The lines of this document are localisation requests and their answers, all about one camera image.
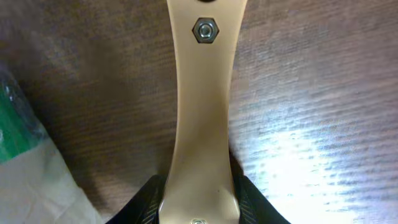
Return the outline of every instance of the wooden table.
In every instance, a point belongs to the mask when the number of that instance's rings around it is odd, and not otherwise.
[[[2,0],[0,58],[105,218],[167,173],[165,1]],[[398,222],[398,1],[249,0],[234,69],[231,148],[281,214]]]

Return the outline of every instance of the wood grain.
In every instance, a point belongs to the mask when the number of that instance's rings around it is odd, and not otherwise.
[[[165,1],[2,0],[0,58],[111,217],[166,173],[177,117]],[[398,223],[398,1],[249,0],[231,148],[292,223]]]

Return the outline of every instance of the brown tabletop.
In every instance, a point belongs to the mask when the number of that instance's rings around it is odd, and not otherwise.
[[[166,1],[2,0],[0,59],[105,218],[167,173]],[[286,219],[398,222],[398,1],[249,0],[234,69],[231,149]]]

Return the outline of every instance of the green object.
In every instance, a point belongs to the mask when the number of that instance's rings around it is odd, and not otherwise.
[[[0,66],[0,164],[36,147],[47,133],[17,82]]]

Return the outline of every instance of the dark wood surface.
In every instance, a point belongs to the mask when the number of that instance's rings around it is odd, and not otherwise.
[[[177,117],[160,0],[1,0],[0,59],[94,206],[167,173]],[[398,1],[249,0],[231,148],[292,223],[398,223]]]

